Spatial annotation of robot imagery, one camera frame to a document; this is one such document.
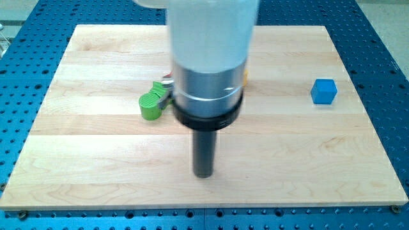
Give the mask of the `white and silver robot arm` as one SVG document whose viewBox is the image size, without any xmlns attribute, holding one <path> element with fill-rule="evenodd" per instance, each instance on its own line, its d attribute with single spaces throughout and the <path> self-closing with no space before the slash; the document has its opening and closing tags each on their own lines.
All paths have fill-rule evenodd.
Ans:
<svg viewBox="0 0 409 230">
<path fill-rule="evenodd" d="M 176 119 L 213 132 L 234 122 L 259 0 L 135 0 L 165 9 L 171 48 L 168 83 Z"/>
</svg>

